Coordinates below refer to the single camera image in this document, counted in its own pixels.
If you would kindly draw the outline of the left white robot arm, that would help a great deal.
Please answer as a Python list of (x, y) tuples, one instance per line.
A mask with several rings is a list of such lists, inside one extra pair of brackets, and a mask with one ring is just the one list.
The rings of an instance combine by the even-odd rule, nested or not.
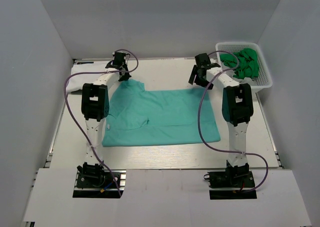
[(81, 112), (85, 119), (86, 135), (90, 140), (86, 144), (84, 162), (89, 165), (100, 164), (103, 161), (104, 123), (110, 109), (108, 90), (116, 82), (127, 81), (131, 77), (126, 63), (108, 63), (106, 70), (107, 72), (93, 83), (85, 83), (82, 87)]

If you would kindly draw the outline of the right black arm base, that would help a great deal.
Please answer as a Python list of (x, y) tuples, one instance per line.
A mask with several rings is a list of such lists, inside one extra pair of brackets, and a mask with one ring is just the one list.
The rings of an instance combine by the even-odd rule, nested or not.
[(203, 176), (212, 189), (218, 188), (253, 188), (255, 181), (249, 164), (232, 167), (229, 163), (224, 171), (211, 171)]

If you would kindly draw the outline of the teal t-shirt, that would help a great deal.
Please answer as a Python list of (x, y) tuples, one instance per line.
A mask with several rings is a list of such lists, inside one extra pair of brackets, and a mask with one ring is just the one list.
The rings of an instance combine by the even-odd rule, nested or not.
[[(109, 101), (103, 147), (199, 144), (198, 109), (202, 88), (147, 91), (142, 82), (122, 82)], [(221, 139), (210, 98), (200, 110), (200, 130), (208, 143)]]

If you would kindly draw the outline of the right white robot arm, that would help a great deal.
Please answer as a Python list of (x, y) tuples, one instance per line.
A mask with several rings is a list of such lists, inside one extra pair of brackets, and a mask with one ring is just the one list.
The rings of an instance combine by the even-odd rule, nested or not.
[(227, 166), (232, 168), (249, 167), (246, 157), (246, 133), (249, 121), (254, 113), (251, 86), (241, 84), (230, 77), (227, 70), (217, 64), (194, 65), (189, 83), (205, 87), (216, 86), (222, 91), (222, 116), (227, 123), (229, 150), (217, 149), (206, 143), (201, 133), (200, 115), (205, 97), (202, 95), (197, 114), (198, 132), (202, 142), (211, 150), (228, 153)]

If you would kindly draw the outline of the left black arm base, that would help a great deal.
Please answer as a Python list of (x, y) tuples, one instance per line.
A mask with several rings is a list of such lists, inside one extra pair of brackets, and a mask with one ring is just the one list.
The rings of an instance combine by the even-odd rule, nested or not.
[(92, 165), (85, 162), (83, 165), (77, 166), (76, 187), (80, 189), (116, 189), (115, 180), (120, 187), (121, 173), (113, 172), (113, 175), (114, 178), (101, 164)]

